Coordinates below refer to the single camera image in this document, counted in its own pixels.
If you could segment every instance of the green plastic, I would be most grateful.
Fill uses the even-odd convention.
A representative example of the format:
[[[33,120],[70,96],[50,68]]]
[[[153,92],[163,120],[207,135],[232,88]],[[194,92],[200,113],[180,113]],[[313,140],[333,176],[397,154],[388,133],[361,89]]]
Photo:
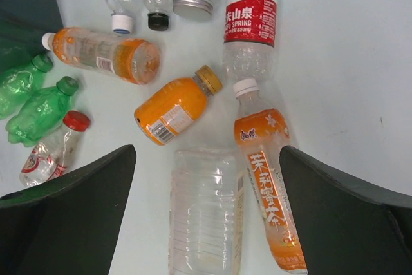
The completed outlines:
[[[63,77],[56,86],[36,92],[24,104],[19,114],[8,121],[6,130],[10,143],[23,143],[25,147],[33,147],[69,112],[72,96],[63,93],[57,87],[61,83],[68,83],[76,90],[79,87],[76,80]]]
[[[52,68],[50,58],[41,54],[28,64],[11,68],[0,75],[0,120],[13,114],[41,89],[45,73]]]

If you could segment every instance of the orange juice bottle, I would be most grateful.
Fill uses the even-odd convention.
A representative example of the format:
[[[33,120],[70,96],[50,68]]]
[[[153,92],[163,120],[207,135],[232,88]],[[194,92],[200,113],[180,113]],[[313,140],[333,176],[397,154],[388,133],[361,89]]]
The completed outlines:
[[[289,144],[285,119],[260,98],[254,79],[236,83],[234,91],[240,102],[234,136],[247,161],[270,250],[281,269],[307,274],[279,163],[280,150]]]
[[[156,144],[165,145],[205,111],[209,96],[222,89],[214,72],[203,66],[193,77],[166,84],[135,111],[140,129]]]
[[[135,84],[153,80],[160,65],[158,47],[146,40],[84,28],[63,28],[57,33],[46,33],[42,44],[70,66],[116,75]]]

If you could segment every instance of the bottle neck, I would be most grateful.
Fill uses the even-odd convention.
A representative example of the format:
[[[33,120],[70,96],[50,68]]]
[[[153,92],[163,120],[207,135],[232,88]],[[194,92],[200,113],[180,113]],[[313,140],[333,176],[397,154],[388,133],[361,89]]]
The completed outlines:
[[[208,87],[206,86],[206,84],[203,82],[201,78],[195,75],[194,77],[192,77],[192,79],[199,86],[199,88],[202,90],[202,92],[205,94],[206,97],[210,97],[213,95],[210,89],[208,89]]]
[[[244,93],[240,95],[238,98],[240,105],[249,105],[253,103],[255,100],[260,99],[259,90],[251,91],[250,93]]]

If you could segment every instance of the light blue surface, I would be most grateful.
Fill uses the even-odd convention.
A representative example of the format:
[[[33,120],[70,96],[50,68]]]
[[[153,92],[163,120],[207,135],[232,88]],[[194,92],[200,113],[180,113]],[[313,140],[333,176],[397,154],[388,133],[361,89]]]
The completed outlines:
[[[58,0],[66,26],[110,32],[104,0]],[[74,168],[124,144],[138,154],[111,275],[167,274],[169,184],[173,152],[187,146],[233,146],[238,108],[230,86],[213,98],[203,118],[170,145],[147,140],[133,112],[165,83],[200,66],[219,68],[224,12],[212,23],[173,16],[171,30],[147,29],[142,11],[137,33],[161,45],[156,81],[135,86],[54,58],[46,85],[65,75],[82,82],[77,109],[93,120]],[[263,96],[288,119],[299,147],[377,185],[412,194],[411,0],[281,0],[279,62]],[[4,128],[6,120],[0,122]],[[0,130],[0,195],[22,189],[18,172],[30,153],[6,142]],[[242,274],[282,274],[270,255],[263,224],[247,186]]]

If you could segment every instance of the metal lid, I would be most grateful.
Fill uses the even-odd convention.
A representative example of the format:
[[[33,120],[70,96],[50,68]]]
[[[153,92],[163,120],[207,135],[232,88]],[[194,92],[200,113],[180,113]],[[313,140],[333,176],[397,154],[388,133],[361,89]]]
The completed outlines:
[[[209,0],[173,0],[173,12],[199,22],[212,18],[213,5]]]

